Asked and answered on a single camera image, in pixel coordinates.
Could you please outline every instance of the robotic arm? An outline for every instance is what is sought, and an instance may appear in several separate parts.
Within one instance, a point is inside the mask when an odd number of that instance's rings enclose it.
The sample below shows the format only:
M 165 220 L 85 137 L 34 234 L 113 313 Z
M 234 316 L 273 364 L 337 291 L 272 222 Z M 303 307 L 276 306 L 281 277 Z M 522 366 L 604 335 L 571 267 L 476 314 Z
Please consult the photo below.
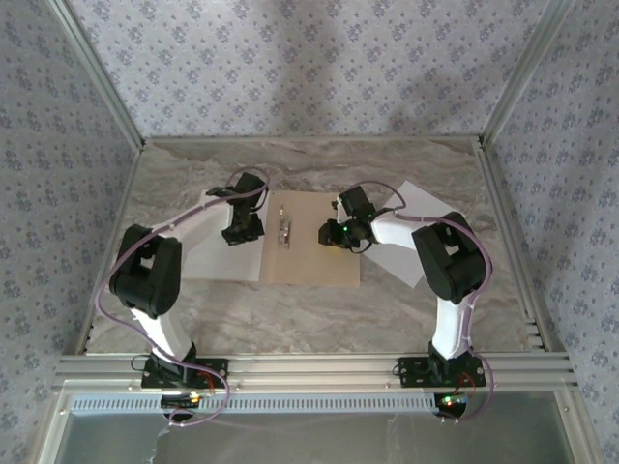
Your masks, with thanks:
M 460 230 L 445 223 L 423 226 L 398 218 L 391 209 L 378 210 L 361 187 L 342 193 L 334 208 L 337 219 L 329 219 L 319 230 L 322 245 L 352 250 L 367 241 L 365 249 L 391 244 L 417 250 L 427 282 L 436 294 L 436 330 L 429 343 L 429 362 L 434 383 L 448 383 L 459 376 L 470 358 L 466 297 L 486 277 L 484 257 Z M 471 231 L 460 213 L 444 216 Z
M 203 191 L 198 203 L 177 217 L 152 228 L 134 224 L 125 232 L 119 257 L 153 230 L 171 226 L 131 255 L 109 285 L 111 292 L 131 310 L 144 331 L 165 353 L 188 363 L 195 362 L 195 346 L 181 325 L 178 311 L 170 311 L 178 298 L 181 271 L 192 249 L 212 234 L 221 234 L 230 246 L 264 235 L 256 213 L 260 207 L 256 205 L 267 194 L 266 189 L 254 196 L 222 201 L 206 209 L 204 205 L 262 186 L 264 182 L 260 178 L 245 172 L 236 186 Z M 194 374 L 176 365 L 157 348 L 153 349 L 151 359 L 168 380 L 176 378 L 179 385 L 186 385 Z

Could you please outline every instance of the black mounting bracket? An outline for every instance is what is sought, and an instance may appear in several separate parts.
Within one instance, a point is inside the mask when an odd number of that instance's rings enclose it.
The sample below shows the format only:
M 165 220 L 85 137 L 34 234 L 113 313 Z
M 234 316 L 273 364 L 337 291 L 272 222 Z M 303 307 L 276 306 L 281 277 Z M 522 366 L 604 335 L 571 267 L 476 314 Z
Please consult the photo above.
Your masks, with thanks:
M 436 355 L 399 358 L 394 367 L 403 389 L 447 387 L 484 387 L 486 375 L 479 358 L 464 353 L 444 361 Z
M 183 359 L 186 363 L 209 367 L 227 379 L 228 360 L 225 358 L 198 358 L 195 356 L 195 345 Z M 195 369 L 189 369 L 168 362 L 151 353 L 142 371 L 143 389 L 222 389 L 223 383 L 214 375 L 208 375 Z

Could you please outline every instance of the patterned wall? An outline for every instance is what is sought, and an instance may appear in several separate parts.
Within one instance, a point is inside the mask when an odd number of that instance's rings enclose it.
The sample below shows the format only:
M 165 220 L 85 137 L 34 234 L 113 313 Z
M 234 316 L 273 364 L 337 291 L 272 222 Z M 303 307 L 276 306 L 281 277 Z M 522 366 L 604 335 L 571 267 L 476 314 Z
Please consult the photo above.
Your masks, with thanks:
M 133 158 L 43 1 L 0 2 L 0 462 L 22 462 Z
M 546 0 L 73 0 L 143 136 L 482 131 Z
M 619 4 L 581 0 L 497 142 L 556 331 L 619 462 Z

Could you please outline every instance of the marble surface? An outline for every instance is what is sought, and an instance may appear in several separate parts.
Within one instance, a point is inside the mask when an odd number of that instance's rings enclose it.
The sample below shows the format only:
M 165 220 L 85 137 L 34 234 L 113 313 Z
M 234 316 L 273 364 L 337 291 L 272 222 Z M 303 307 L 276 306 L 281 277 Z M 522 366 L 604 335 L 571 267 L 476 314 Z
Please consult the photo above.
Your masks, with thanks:
M 272 189 L 338 192 L 365 179 L 399 186 L 408 180 L 463 212 L 490 252 L 495 273 L 480 298 L 473 341 L 483 351 L 526 349 L 516 285 L 468 141 L 190 141 L 147 145 L 123 227 L 151 225 L 220 186 L 235 168 L 259 165 Z M 390 195 L 368 186 L 370 200 Z M 198 353 L 425 352 L 436 301 L 423 278 L 411 289 L 362 257 L 357 289 L 184 280 L 174 307 Z M 110 294 L 104 306 L 130 320 Z M 97 317 L 89 353 L 140 352 L 144 343 Z

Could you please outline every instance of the white paper sheet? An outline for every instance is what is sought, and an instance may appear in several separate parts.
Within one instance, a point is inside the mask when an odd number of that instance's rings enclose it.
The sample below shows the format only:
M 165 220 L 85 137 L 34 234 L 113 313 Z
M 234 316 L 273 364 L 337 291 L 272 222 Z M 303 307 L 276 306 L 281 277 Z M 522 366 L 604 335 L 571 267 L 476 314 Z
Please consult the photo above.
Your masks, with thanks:
M 398 211 L 403 215 L 441 217 L 454 211 L 454 208 L 447 203 L 443 203 L 438 198 L 410 182 L 404 182 L 398 188 L 398 192 L 406 200 L 406 208 Z M 384 206 L 391 208 L 399 204 L 399 199 L 394 195 Z M 426 225 L 427 223 L 419 223 L 416 229 Z M 399 278 L 411 288 L 415 288 L 415 285 L 424 276 L 424 269 L 419 260 L 419 255 L 417 251 L 412 249 L 396 245 L 374 245 L 364 253 L 364 256 Z
M 258 211 L 265 230 L 269 196 Z M 229 246 L 221 231 L 214 231 L 188 255 L 183 278 L 257 282 L 260 280 L 263 246 L 264 236 L 253 242 Z

